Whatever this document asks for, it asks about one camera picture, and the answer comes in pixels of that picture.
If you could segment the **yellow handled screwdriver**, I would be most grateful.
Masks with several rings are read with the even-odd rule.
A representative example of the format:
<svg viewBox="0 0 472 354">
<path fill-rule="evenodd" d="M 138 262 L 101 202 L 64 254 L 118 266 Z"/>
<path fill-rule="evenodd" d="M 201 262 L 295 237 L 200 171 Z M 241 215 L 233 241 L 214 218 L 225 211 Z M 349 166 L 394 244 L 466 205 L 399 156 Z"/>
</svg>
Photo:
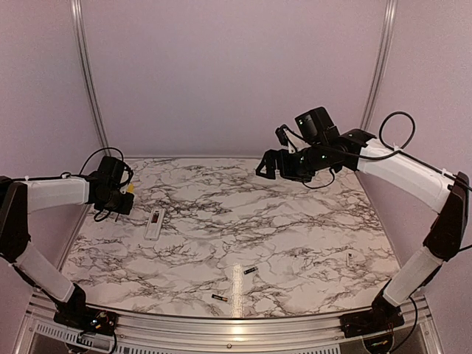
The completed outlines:
<svg viewBox="0 0 472 354">
<path fill-rule="evenodd" d="M 128 185 L 128 188 L 126 190 L 126 192 L 129 192 L 131 194 L 133 194 L 134 192 L 134 185 L 133 184 L 129 184 Z M 117 216 L 115 217 L 114 221 L 117 222 L 118 221 L 118 218 L 119 218 L 120 214 L 117 214 Z"/>
</svg>

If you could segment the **white remote control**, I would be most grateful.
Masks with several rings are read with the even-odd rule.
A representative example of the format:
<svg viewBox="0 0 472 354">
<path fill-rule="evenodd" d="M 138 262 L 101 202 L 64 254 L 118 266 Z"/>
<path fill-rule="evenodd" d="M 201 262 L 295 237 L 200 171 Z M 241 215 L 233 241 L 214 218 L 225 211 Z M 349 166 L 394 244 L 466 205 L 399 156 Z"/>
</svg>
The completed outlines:
<svg viewBox="0 0 472 354">
<path fill-rule="evenodd" d="M 147 222 L 144 239 L 157 241 L 160 237 L 160 231 L 164 220 L 165 210 L 162 208 L 154 208 Z"/>
</svg>

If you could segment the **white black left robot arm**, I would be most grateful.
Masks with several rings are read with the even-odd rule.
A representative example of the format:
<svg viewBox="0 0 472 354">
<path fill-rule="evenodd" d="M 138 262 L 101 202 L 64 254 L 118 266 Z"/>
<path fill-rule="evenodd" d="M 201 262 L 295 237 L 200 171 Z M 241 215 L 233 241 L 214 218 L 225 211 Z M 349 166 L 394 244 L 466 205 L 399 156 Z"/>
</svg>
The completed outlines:
<svg viewBox="0 0 472 354">
<path fill-rule="evenodd" d="M 32 240 L 89 302 L 137 313 L 262 316 L 261 272 L 280 249 L 285 193 L 259 156 L 130 159 L 134 206 L 96 223 L 88 208 L 30 216 Z"/>
</svg>

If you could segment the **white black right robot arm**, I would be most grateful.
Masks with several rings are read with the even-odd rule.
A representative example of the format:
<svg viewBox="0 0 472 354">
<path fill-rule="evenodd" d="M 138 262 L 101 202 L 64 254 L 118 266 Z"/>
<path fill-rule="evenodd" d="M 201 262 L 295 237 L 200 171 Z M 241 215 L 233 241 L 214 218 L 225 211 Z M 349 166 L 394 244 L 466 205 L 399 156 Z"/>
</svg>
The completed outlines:
<svg viewBox="0 0 472 354">
<path fill-rule="evenodd" d="M 308 186 L 321 171 L 350 170 L 378 212 L 400 270 L 360 314 L 365 327 L 383 329 L 463 249 L 471 196 L 468 176 L 433 167 L 408 154 L 404 145 L 383 143 L 378 135 L 358 128 L 346 133 L 330 128 L 306 139 L 283 125 L 277 138 L 280 147 L 263 154 L 257 176 Z"/>
</svg>

